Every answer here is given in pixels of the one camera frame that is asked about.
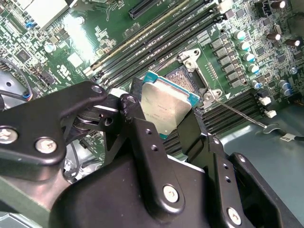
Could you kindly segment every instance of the white label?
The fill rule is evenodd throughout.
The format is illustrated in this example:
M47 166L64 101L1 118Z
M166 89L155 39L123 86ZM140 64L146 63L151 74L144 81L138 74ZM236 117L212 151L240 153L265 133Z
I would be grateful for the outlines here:
M280 139L285 142L290 142L295 139L295 135L287 133L286 135L282 136Z

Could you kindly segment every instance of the white connector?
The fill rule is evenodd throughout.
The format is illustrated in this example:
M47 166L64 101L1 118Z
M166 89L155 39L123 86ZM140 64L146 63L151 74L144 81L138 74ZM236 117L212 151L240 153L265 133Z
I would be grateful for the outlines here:
M268 105L268 104L271 103L271 99L270 99L269 96L260 97L258 100L259 100L259 101L261 102L261 104L264 105L264 106L266 106L266 105Z
M274 118L274 117L276 116L276 111L275 111L275 110L264 111L264 113L265 113L266 116L268 116L269 118Z

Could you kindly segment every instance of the wire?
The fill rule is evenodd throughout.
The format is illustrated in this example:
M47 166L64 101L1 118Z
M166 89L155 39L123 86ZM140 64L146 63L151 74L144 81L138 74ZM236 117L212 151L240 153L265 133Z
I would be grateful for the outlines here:
M72 142L70 143L70 145L71 145L71 147L72 147L72 151L73 151L74 156L75 156L76 168L64 173L63 176L64 176L65 179L68 180L68 181L74 179L74 178L79 174L79 171L80 171L80 168L81 168L80 163L79 163L79 158L78 158L78 155L77 155L76 148L75 148L75 146L74 146L74 144L73 144Z
M22 72L22 70L20 70L20 68L19 67L17 67L14 63L12 63L11 61L9 61L9 60L7 60L7 59L5 59L5 58L1 58L0 57L0 62L4 62L4 63L6 63L6 64L9 64L9 65L11 65L23 78L24 78L24 80L25 80L25 84L26 84L26 86L27 86L27 88L28 88L28 93L29 93L29 95L33 95L33 91L32 91L32 89L31 89L31 87L30 87L30 85L29 85L29 82L28 82L28 80L27 80L27 77L25 76L25 74Z
M21 101L27 101L27 99L24 98L22 95L11 93L9 91L0 90L0 94L3 95L3 96L9 96L9 97L15 98L15 99L18 99L18 100L21 100Z
M84 169L84 168L88 167L89 165L96 164L99 162L100 162L100 160L98 158L93 158L91 160L88 160L88 161L85 161L84 163L82 163L81 168Z

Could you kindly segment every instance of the screw hole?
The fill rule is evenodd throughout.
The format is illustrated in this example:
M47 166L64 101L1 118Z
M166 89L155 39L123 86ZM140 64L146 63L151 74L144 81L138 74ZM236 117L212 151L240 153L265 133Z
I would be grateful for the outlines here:
M228 183L231 183L231 180L230 180L230 178L229 177L225 177L225 180L228 182Z
M134 99L132 96L128 96L127 99L128 99L129 101L131 101L132 103L135 103L135 102L136 102L135 99Z
M112 118L106 118L104 121L105 126L110 126L113 123Z
M151 146L151 150L153 150L153 151L158 151L158 148L157 148L157 146L152 145L152 146Z

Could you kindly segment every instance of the gray metal surface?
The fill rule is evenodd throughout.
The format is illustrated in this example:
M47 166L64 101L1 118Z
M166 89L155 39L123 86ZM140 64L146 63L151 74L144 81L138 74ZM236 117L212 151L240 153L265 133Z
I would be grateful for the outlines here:
M169 135L191 109L188 95L173 86L156 80L142 87L142 110L147 121L155 124L159 134Z
M269 123L281 129L304 135L304 108L290 106ZM244 154L285 205L304 225L304 142L285 142L275 134L263 134L262 128L249 125L221 139L225 152Z
M3 70L0 70L0 90L5 90L20 95L26 91L25 87L19 81L17 81L10 72ZM7 107L14 107L24 103L23 101L7 96L3 96L3 99Z

